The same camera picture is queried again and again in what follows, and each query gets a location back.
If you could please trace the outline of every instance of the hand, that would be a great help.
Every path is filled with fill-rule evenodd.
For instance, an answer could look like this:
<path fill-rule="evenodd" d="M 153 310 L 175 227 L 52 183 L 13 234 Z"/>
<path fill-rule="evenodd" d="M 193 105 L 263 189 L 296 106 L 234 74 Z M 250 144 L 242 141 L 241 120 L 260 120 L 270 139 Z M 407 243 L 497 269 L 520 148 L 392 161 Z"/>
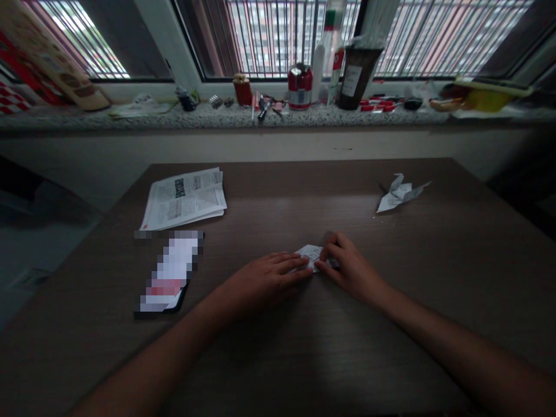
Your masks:
<path fill-rule="evenodd" d="M 339 270 L 326 264 L 328 257 L 338 261 Z M 319 260 L 314 264 L 341 289 L 367 304 L 379 306 L 390 288 L 342 232 L 336 232 L 328 238 Z"/>
<path fill-rule="evenodd" d="M 296 294 L 295 285 L 311 277 L 313 269 L 292 270 L 308 263 L 309 259 L 299 254 L 271 253 L 241 268 L 205 301 L 222 310 L 227 321 L 244 318 Z"/>

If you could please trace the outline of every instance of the white bottle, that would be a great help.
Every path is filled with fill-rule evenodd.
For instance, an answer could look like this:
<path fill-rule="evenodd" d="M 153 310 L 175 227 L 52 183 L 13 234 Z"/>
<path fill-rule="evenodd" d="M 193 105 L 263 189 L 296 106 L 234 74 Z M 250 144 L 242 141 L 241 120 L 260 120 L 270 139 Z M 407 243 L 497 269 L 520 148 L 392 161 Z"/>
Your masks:
<path fill-rule="evenodd" d="M 343 11 L 346 0 L 328 0 L 324 14 L 323 37 L 314 49 L 313 59 L 313 102 L 326 103 L 328 90 L 323 83 L 330 83 L 334 56 L 342 46 Z"/>

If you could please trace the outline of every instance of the red checkered cloth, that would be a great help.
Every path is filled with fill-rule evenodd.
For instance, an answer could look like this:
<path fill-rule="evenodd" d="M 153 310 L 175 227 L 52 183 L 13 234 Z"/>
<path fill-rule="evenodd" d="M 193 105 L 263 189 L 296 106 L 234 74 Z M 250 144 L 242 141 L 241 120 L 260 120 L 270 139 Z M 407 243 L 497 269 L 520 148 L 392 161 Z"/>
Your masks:
<path fill-rule="evenodd" d="M 10 87 L 0 82 L 0 112 L 14 114 L 31 108 L 31 104 L 13 91 Z"/>

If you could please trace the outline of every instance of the red can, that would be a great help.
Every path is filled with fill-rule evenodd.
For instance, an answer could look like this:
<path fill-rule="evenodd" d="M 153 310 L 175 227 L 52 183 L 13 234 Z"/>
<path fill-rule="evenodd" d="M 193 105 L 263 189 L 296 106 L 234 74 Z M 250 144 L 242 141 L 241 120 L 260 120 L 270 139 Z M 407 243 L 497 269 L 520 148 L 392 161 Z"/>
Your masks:
<path fill-rule="evenodd" d="M 307 110 L 311 106 L 313 73 L 311 67 L 297 63 L 288 72 L 288 91 L 292 110 Z"/>

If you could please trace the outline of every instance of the wall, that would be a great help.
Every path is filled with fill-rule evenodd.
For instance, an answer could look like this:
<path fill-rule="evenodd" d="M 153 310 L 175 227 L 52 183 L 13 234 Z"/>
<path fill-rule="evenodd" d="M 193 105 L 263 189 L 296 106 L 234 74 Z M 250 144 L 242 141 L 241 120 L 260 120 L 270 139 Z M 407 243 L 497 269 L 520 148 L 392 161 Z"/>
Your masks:
<path fill-rule="evenodd" d="M 5 139 L 0 154 L 105 211 L 151 163 L 449 156 L 484 181 L 544 136 L 518 126 L 97 133 Z"/>

